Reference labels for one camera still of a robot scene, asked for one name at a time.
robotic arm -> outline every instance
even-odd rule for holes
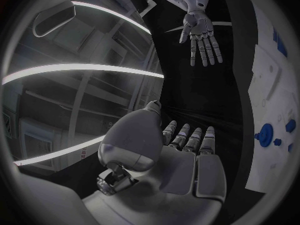
[[[182,30],[179,42],[182,44],[188,39],[188,36],[190,37],[190,65],[195,65],[197,43],[204,67],[208,65],[208,59],[211,65],[215,64],[213,49],[218,62],[222,63],[223,59],[219,44],[214,36],[214,27],[212,21],[205,14],[205,9],[209,0],[167,1],[187,11],[187,14],[183,19],[184,28]]]

curved light strip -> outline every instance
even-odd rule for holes
[[[85,3],[85,2],[80,2],[80,1],[72,1],[72,3],[75,4],[75,5],[78,5],[78,6],[84,6],[84,7],[88,7],[88,8],[92,8],[92,9],[98,9],[98,10],[110,13],[110,14],[115,15],[115,16],[121,18],[121,19],[126,20],[127,22],[132,23],[133,25],[139,27],[140,29],[143,29],[148,34],[151,34],[151,32],[147,28],[145,28],[144,26],[142,26],[141,24],[139,24],[139,23],[131,20],[130,18],[128,18],[128,17],[126,17],[126,16],[124,16],[122,14],[119,14],[119,13],[117,13],[115,11],[109,10],[109,9],[107,9],[105,7],[97,6],[97,5],[93,5],[93,4],[89,4],[89,3]]]
[[[94,145],[96,143],[99,143],[104,139],[104,137],[105,137],[105,135],[97,137],[93,140],[86,141],[84,143],[81,143],[81,144],[78,144],[78,145],[60,150],[60,151],[52,152],[52,153],[49,153],[49,154],[46,154],[46,155],[43,155],[43,156],[37,156],[37,157],[25,159],[25,160],[14,161],[13,163],[18,165],[18,166],[23,166],[23,165],[28,165],[28,164],[39,163],[39,162],[49,160],[49,159],[54,159],[54,158],[57,158],[59,156],[66,155],[66,154],[75,152],[77,150],[86,148],[88,146]]]
[[[162,74],[127,68],[127,67],[100,65],[100,64],[69,63],[69,64],[53,64],[53,65],[45,65],[45,66],[36,66],[21,71],[17,71],[15,73],[5,76],[2,80],[2,85],[29,75],[55,72],[55,71],[68,71],[68,70],[113,71],[113,72],[123,72],[123,73],[131,73],[131,74],[140,74],[140,75],[152,76],[152,77],[157,77],[162,79],[164,78],[164,75]]]

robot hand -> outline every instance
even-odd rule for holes
[[[219,44],[214,36],[214,27],[212,21],[208,18],[204,11],[194,11],[185,15],[183,19],[184,28],[182,30],[179,42],[182,44],[190,35],[191,47],[190,47],[190,65],[195,65],[197,43],[203,66],[208,65],[207,55],[211,65],[215,64],[214,49],[217,61],[223,62]]]

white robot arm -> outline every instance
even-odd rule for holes
[[[182,44],[190,35],[191,40],[191,57],[190,65],[195,65],[197,43],[199,46],[203,66],[208,65],[208,59],[211,65],[215,64],[215,55],[219,63],[223,62],[219,44],[214,36],[212,21],[205,14],[205,9],[209,0],[167,0],[179,8],[187,11],[183,19],[184,28],[182,30],[179,42]]]

